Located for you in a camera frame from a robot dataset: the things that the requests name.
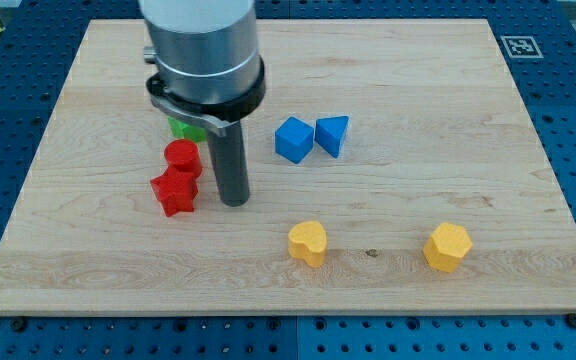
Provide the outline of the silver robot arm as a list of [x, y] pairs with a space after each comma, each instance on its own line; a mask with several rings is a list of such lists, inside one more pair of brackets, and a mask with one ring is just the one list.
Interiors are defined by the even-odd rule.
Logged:
[[242, 120], [262, 102], [265, 65], [253, 0], [139, 0], [157, 68], [146, 87], [152, 104], [202, 128], [221, 201], [245, 204], [249, 181]]

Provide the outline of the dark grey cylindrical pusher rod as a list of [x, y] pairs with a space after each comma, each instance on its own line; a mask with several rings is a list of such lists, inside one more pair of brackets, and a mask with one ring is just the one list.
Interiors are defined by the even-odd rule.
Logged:
[[221, 201], [230, 207], [244, 205], [250, 188], [241, 122], [227, 127], [223, 137], [209, 132], [207, 140]]

